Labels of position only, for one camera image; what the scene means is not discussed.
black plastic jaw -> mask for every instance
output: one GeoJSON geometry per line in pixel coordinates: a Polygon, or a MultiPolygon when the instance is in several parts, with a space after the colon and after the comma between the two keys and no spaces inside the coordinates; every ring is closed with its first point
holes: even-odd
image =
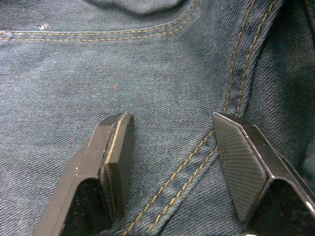
{"type": "Polygon", "coordinates": [[[258,236],[315,235],[315,195],[252,123],[214,113],[221,165],[239,218],[258,236]]]}
{"type": "Polygon", "coordinates": [[[108,117],[69,161],[34,236],[89,236],[125,215],[134,121],[108,117]]]}

jeans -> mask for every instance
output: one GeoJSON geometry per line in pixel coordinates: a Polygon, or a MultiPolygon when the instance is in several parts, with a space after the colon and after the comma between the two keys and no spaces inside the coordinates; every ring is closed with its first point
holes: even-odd
{"type": "Polygon", "coordinates": [[[0,235],[29,236],[107,116],[135,117],[126,216],[103,235],[244,235],[213,112],[303,174],[315,137],[312,0],[0,1],[0,235]]]}

denim fabric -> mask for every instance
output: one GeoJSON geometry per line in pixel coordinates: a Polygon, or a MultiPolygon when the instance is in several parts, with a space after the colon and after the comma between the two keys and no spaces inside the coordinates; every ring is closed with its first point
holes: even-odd
{"type": "Polygon", "coordinates": [[[254,121],[296,167],[303,161],[309,139],[289,132],[284,114],[296,96],[279,82],[314,94],[312,30],[303,4],[282,4],[1,1],[0,235],[31,235],[69,159],[124,111],[135,116],[127,211],[103,235],[242,234],[211,118],[254,121]]]}

seam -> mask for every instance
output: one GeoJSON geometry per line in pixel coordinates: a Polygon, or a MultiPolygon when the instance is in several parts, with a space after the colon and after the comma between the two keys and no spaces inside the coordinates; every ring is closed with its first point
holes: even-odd
{"type": "Polygon", "coordinates": [[[131,229],[133,228],[133,226],[139,221],[139,219],[141,218],[141,216],[147,211],[147,209],[154,203],[154,201],[158,198],[158,196],[161,194],[161,192],[169,185],[169,183],[174,179],[174,177],[176,176],[176,174],[178,174],[182,168],[191,160],[191,158],[198,152],[198,150],[205,144],[205,142],[208,140],[208,138],[210,136],[212,136],[214,134],[214,130],[209,132],[209,134],[204,138],[204,140],[202,140],[199,145],[195,148],[195,150],[190,154],[190,156],[188,158],[186,158],[185,162],[179,166],[179,168],[177,169],[177,171],[175,171],[173,173],[173,175],[171,176],[171,178],[168,179],[168,181],[159,189],[158,193],[153,197],[153,199],[146,205],[146,207],[143,209],[143,211],[137,216],[137,218],[132,222],[132,224],[129,226],[129,228],[124,232],[123,236],[126,236],[131,229]]]}
{"type": "Polygon", "coordinates": [[[257,32],[256,32],[256,35],[253,39],[253,42],[252,42],[252,45],[249,47],[248,49],[248,53],[246,55],[246,59],[245,59],[245,65],[244,65],[244,69],[243,69],[243,75],[242,75],[242,82],[241,82],[241,90],[240,90],[240,93],[239,93],[239,98],[238,98],[238,102],[237,102],[237,116],[239,117],[240,116],[240,109],[241,109],[241,102],[243,100],[243,92],[244,92],[244,83],[245,83],[245,80],[246,80],[246,73],[247,73],[247,69],[248,69],[248,65],[249,65],[249,62],[250,62],[250,57],[252,55],[252,50],[257,42],[257,39],[261,33],[261,28],[262,28],[262,25],[266,22],[266,20],[268,19],[268,16],[269,14],[271,13],[271,11],[273,10],[273,7],[274,7],[274,4],[275,4],[276,0],[274,0],[268,10],[265,12],[264,14],[264,17],[261,21],[261,23],[258,25],[258,28],[257,28],[257,32]]]}
{"type": "Polygon", "coordinates": [[[78,42],[98,42],[98,41],[116,41],[116,40],[129,40],[129,39],[140,39],[140,38],[147,38],[152,36],[160,36],[160,35],[170,35],[175,34],[179,32],[194,16],[195,14],[200,10],[200,7],[197,7],[194,13],[189,16],[182,25],[180,25],[178,28],[174,29],[170,32],[163,32],[163,33],[155,33],[155,34],[149,34],[145,36],[138,36],[138,37],[123,37],[123,38],[101,38],[101,39],[37,39],[37,38],[26,38],[26,39],[11,39],[7,37],[0,37],[0,39],[8,40],[8,41],[41,41],[41,42],[69,42],[69,41],[78,41],[78,42]]]}
{"type": "Polygon", "coordinates": [[[237,37],[237,40],[234,44],[234,47],[233,47],[233,52],[232,52],[232,61],[231,61],[231,70],[230,70],[230,80],[229,80],[229,86],[228,86],[228,90],[227,90],[227,96],[226,96],[226,102],[225,102],[225,107],[224,107],[224,110],[223,112],[225,113],[228,109],[228,106],[229,106],[229,102],[230,102],[230,98],[231,98],[231,92],[232,92],[232,83],[233,83],[233,73],[234,73],[234,63],[235,63],[235,60],[236,60],[236,53],[237,53],[237,49],[238,49],[238,44],[243,36],[243,33],[244,33],[244,29],[245,29],[245,26],[247,24],[247,21],[249,19],[249,14],[250,12],[252,11],[252,7],[255,3],[255,0],[252,0],[252,3],[251,3],[251,6],[250,8],[248,9],[248,11],[246,12],[245,14],[245,19],[244,19],[244,22],[242,24],[242,28],[241,28],[241,31],[239,32],[238,34],[238,37],[237,37]]]}
{"type": "Polygon", "coordinates": [[[207,162],[209,162],[210,158],[213,156],[214,153],[216,153],[218,151],[218,146],[216,146],[216,148],[207,156],[207,158],[205,159],[204,162],[201,163],[201,165],[195,170],[195,172],[193,173],[192,176],[190,176],[189,180],[184,184],[184,186],[181,188],[181,190],[179,190],[179,192],[177,193],[175,198],[172,198],[172,200],[170,201],[170,203],[168,205],[166,205],[166,207],[164,208],[164,210],[157,216],[157,218],[155,219],[155,221],[149,226],[148,230],[143,234],[143,236],[145,236],[148,232],[150,232],[150,230],[153,228],[154,225],[156,225],[158,223],[158,221],[161,219],[161,217],[166,213],[167,209],[173,205],[176,200],[180,197],[180,195],[182,194],[182,192],[184,192],[184,190],[187,188],[187,186],[191,183],[191,181],[193,180],[193,178],[199,173],[199,171],[204,167],[205,164],[207,164],[207,162]]]}
{"type": "Polygon", "coordinates": [[[159,27],[154,27],[154,28],[147,28],[147,29],[135,29],[135,30],[129,30],[129,31],[115,31],[115,32],[86,32],[86,33],[54,33],[54,32],[27,32],[27,33],[22,33],[22,32],[11,32],[11,31],[0,31],[0,34],[4,34],[4,33],[11,33],[11,34],[16,34],[16,35],[57,35],[57,36],[66,36],[66,35],[113,35],[113,34],[128,34],[128,33],[142,33],[142,32],[152,32],[154,30],[159,30],[159,29],[163,29],[166,27],[171,27],[171,26],[175,26],[176,24],[178,24],[179,22],[181,22],[181,20],[188,14],[191,12],[191,10],[193,9],[193,7],[195,6],[196,2],[198,0],[194,0],[192,2],[192,4],[188,7],[188,9],[186,9],[185,13],[176,21],[174,21],[173,23],[170,24],[164,24],[161,25],[159,27]]]}

stitching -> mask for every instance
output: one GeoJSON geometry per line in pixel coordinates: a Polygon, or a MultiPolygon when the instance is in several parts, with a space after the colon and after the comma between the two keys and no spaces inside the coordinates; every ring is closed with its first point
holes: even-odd
{"type": "Polygon", "coordinates": [[[264,14],[264,18],[262,19],[261,23],[259,24],[258,28],[257,28],[257,33],[253,39],[253,42],[252,42],[252,45],[249,47],[249,50],[248,50],[248,53],[246,55],[246,60],[245,60],[245,65],[244,65],[244,71],[243,71],[243,75],[242,75],[242,82],[241,82],[241,90],[240,90],[240,94],[239,94],[239,98],[238,98],[238,102],[237,102],[237,116],[240,116],[240,108],[241,108],[241,102],[242,102],[242,99],[243,99],[243,91],[244,91],[244,82],[246,80],[246,72],[247,72],[247,69],[248,69],[248,65],[249,65],[249,62],[250,62],[250,57],[251,57],[251,54],[252,54],[252,49],[253,47],[255,46],[256,42],[257,42],[257,39],[261,33],[261,27],[262,25],[266,22],[269,14],[271,13],[273,7],[274,7],[274,4],[275,4],[276,0],[274,0],[269,8],[268,8],[268,11],[265,12],[264,14]]]}
{"type": "Polygon", "coordinates": [[[155,28],[151,28],[151,29],[143,29],[143,30],[130,30],[130,31],[116,31],[116,32],[103,32],[103,33],[96,33],[96,32],[87,32],[87,33],[39,33],[39,32],[29,32],[29,33],[21,33],[21,32],[10,32],[10,31],[0,31],[0,34],[4,34],[4,33],[11,33],[11,34],[17,34],[17,35],[58,35],[58,36],[66,36],[66,35],[113,35],[113,34],[126,34],[126,33],[142,33],[142,32],[150,32],[150,31],[154,31],[154,30],[159,30],[159,29],[163,29],[166,27],[171,27],[174,26],[176,24],[178,24],[179,22],[181,22],[181,20],[188,14],[191,12],[191,10],[193,9],[193,7],[195,6],[197,0],[194,0],[193,3],[188,7],[188,9],[186,10],[186,12],[181,16],[181,18],[179,18],[178,20],[174,21],[171,24],[164,24],[162,26],[159,27],[155,27],[155,28]]]}
{"type": "Polygon", "coordinates": [[[237,53],[237,48],[238,48],[238,44],[243,36],[243,33],[244,33],[244,29],[245,29],[245,26],[247,24],[247,21],[249,19],[249,14],[252,10],[252,6],[254,5],[255,3],[255,0],[252,0],[252,3],[251,3],[251,6],[250,8],[248,9],[248,11],[246,12],[245,14],[245,20],[242,24],[242,28],[241,28],[241,31],[239,32],[238,34],[238,37],[237,37],[237,40],[234,44],[234,47],[233,47],[233,52],[232,52],[232,61],[231,61],[231,70],[230,70],[230,81],[229,81],[229,86],[228,86],[228,90],[227,90],[227,96],[226,96],[226,102],[225,102],[225,107],[224,107],[224,110],[223,112],[225,113],[226,110],[228,109],[228,106],[229,106],[229,102],[230,102],[230,98],[231,98],[231,92],[232,92],[232,82],[233,82],[233,73],[234,73],[234,63],[235,63],[235,60],[236,60],[236,53],[237,53]]]}
{"type": "Polygon", "coordinates": [[[212,151],[207,158],[205,159],[204,162],[201,163],[201,165],[197,168],[197,170],[193,173],[192,176],[190,176],[189,180],[184,184],[184,186],[181,188],[181,190],[179,190],[179,192],[177,193],[175,198],[172,198],[172,200],[170,201],[170,203],[164,208],[164,210],[157,216],[157,218],[155,219],[155,221],[149,226],[148,230],[143,234],[143,236],[145,234],[147,234],[148,232],[150,232],[150,230],[153,228],[154,225],[156,225],[158,223],[158,221],[161,219],[161,217],[166,213],[167,209],[173,205],[176,200],[180,197],[180,195],[182,194],[182,192],[186,189],[186,187],[191,183],[191,181],[193,180],[193,178],[199,173],[199,171],[204,167],[205,164],[207,164],[207,162],[209,161],[210,157],[216,153],[218,151],[218,146],[216,146],[216,148],[214,149],[214,151],[212,151]]]}
{"type": "Polygon", "coordinates": [[[11,38],[4,38],[0,37],[0,39],[9,40],[9,41],[52,41],[52,42],[68,42],[68,41],[79,41],[79,42],[97,42],[97,41],[115,41],[115,40],[128,40],[128,39],[139,39],[139,38],[147,38],[152,36],[158,36],[158,35],[169,35],[169,34],[175,34],[181,30],[184,25],[186,25],[194,16],[195,14],[200,10],[200,7],[197,7],[194,13],[189,16],[182,25],[180,25],[178,28],[174,29],[170,32],[163,32],[163,33],[154,33],[149,34],[145,36],[139,36],[139,37],[123,37],[123,38],[101,38],[101,39],[37,39],[37,38],[29,38],[29,39],[11,39],[11,38]]]}
{"type": "Polygon", "coordinates": [[[196,147],[196,149],[190,154],[188,158],[186,158],[185,162],[179,166],[177,171],[173,173],[171,178],[168,179],[168,181],[159,189],[158,193],[153,197],[153,199],[146,205],[144,210],[137,216],[137,218],[132,222],[132,224],[129,226],[129,228],[124,232],[123,236],[126,236],[133,226],[138,222],[138,220],[141,218],[141,216],[147,211],[147,209],[154,203],[154,201],[158,198],[158,196],[161,194],[161,192],[169,185],[169,183],[175,178],[176,174],[178,174],[182,168],[191,160],[191,158],[198,152],[198,150],[205,144],[205,142],[208,140],[210,136],[214,134],[214,130],[209,132],[209,134],[204,138],[204,140],[199,143],[199,145],[196,147]]]}

